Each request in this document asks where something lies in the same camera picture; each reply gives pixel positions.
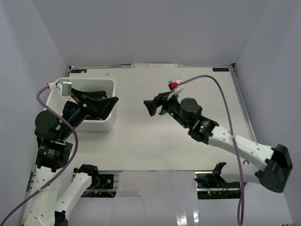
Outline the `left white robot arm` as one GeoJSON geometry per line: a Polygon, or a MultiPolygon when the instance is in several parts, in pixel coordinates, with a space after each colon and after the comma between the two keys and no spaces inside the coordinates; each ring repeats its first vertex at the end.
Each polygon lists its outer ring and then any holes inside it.
{"type": "Polygon", "coordinates": [[[40,95],[49,86],[40,90],[37,101],[45,108],[35,119],[35,135],[38,143],[34,192],[27,198],[32,201],[26,226],[66,226],[69,215],[86,190],[100,188],[98,167],[83,164],[74,171],[71,184],[61,197],[61,174],[74,159],[79,136],[76,128],[87,118],[105,120],[118,102],[118,97],[109,97],[105,91],[79,91],[67,89],[63,114],[59,115],[46,105],[40,95]]]}

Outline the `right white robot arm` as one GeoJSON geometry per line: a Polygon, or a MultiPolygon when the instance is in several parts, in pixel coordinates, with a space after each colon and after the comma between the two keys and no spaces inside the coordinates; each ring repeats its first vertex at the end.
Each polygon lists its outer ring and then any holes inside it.
{"type": "Polygon", "coordinates": [[[179,124],[188,129],[194,140],[239,154],[241,158],[257,168],[255,176],[265,188],[281,193],[293,168],[287,147],[258,144],[240,136],[231,135],[217,122],[202,116],[202,107],[195,99],[185,98],[178,102],[176,97],[168,98],[168,93],[161,93],[153,100],[143,103],[150,116],[154,116],[158,107],[161,115],[171,115],[179,124]]]}

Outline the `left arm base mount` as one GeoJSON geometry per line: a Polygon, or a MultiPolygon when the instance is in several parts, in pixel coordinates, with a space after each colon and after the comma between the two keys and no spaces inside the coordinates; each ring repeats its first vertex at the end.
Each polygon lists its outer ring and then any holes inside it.
{"type": "Polygon", "coordinates": [[[100,174],[88,187],[81,197],[83,198],[114,198],[116,191],[114,188],[113,174],[100,174]]]}

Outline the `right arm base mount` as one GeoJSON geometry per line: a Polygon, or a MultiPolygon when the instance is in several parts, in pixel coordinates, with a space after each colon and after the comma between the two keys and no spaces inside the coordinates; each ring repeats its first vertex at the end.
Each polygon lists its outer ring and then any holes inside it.
{"type": "Polygon", "coordinates": [[[199,200],[239,199],[239,181],[227,182],[221,177],[226,162],[219,162],[212,171],[195,172],[195,182],[199,200]]]}

